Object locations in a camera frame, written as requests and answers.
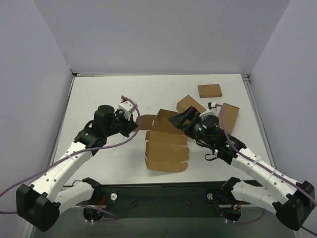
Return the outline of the brown paper box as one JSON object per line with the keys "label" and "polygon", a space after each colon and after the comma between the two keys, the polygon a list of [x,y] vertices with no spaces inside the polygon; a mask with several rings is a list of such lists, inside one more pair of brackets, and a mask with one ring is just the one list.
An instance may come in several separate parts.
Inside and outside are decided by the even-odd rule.
{"label": "brown paper box", "polygon": [[156,115],[137,117],[145,136],[145,162],[148,170],[180,173],[188,168],[188,137],[169,122],[178,112],[160,109]]}

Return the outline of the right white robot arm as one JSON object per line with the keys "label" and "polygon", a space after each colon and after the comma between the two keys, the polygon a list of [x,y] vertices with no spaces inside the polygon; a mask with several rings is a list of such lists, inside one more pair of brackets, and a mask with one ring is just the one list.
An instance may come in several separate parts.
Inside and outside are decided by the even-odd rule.
{"label": "right white robot arm", "polygon": [[206,112],[200,113],[190,106],[168,120],[198,145],[209,148],[216,158],[245,172],[260,184],[257,187],[238,178],[229,179],[223,188],[235,200],[270,211],[291,230],[303,228],[317,206],[314,186],[308,181],[300,183],[279,172],[243,142],[229,135],[226,127],[219,125],[224,120],[214,114],[217,107],[219,104],[211,103]]}

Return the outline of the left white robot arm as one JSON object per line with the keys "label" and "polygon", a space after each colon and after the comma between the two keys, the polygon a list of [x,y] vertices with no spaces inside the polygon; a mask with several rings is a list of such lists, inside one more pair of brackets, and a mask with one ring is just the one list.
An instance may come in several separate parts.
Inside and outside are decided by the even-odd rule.
{"label": "left white robot arm", "polygon": [[101,105],[77,134],[63,157],[40,173],[30,185],[22,184],[16,191],[17,214],[40,231],[49,230],[60,214],[87,200],[96,204],[102,192],[94,184],[81,182],[69,191],[62,187],[72,175],[99,150],[106,149],[107,139],[120,133],[131,140],[138,131],[133,112],[139,109],[134,102],[123,100],[118,109]]}

